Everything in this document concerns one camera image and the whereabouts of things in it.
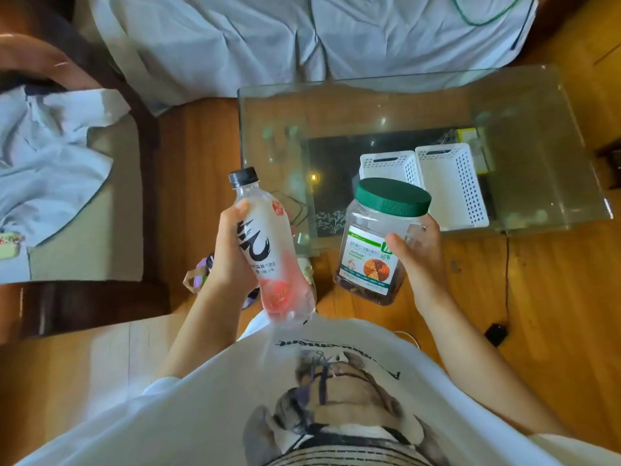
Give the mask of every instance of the black bottle cap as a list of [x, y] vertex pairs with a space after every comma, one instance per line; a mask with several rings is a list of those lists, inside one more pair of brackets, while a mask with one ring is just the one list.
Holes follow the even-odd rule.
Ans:
[[229, 181], [235, 189], [259, 181], [259, 177], [256, 175], [255, 167], [249, 166], [248, 168], [242, 168], [236, 172], [229, 173]]

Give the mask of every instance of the green logo on label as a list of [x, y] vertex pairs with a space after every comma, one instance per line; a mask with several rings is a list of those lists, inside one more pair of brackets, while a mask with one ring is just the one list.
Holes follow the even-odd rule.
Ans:
[[388, 255], [392, 255], [392, 251], [388, 250], [388, 246], [386, 245], [385, 242], [382, 242], [382, 248], [381, 248], [383, 253], [387, 253]]

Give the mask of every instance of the forearm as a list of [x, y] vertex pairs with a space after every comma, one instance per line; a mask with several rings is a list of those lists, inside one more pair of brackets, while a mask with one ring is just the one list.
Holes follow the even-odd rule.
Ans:
[[158, 378], [182, 378], [235, 343], [246, 295], [208, 278], [183, 323]]
[[568, 431], [446, 295], [421, 311], [459, 389], [526, 433]]

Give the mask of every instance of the beverage bottle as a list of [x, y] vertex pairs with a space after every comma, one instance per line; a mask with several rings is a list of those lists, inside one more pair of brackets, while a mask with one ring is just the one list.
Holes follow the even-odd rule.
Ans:
[[269, 320], [306, 320], [315, 311], [315, 298], [298, 266], [283, 205], [259, 188], [253, 167], [229, 174], [229, 181], [237, 193], [236, 203], [250, 201], [246, 219], [237, 226], [237, 239], [256, 273]]

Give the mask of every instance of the red logo on bottle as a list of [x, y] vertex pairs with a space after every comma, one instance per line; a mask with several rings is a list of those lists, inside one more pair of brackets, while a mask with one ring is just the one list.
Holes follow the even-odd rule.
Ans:
[[272, 201], [272, 207], [274, 208], [274, 212], [276, 213], [277, 216], [283, 216], [284, 215], [283, 205], [280, 204], [278, 201], [276, 201], [276, 200]]

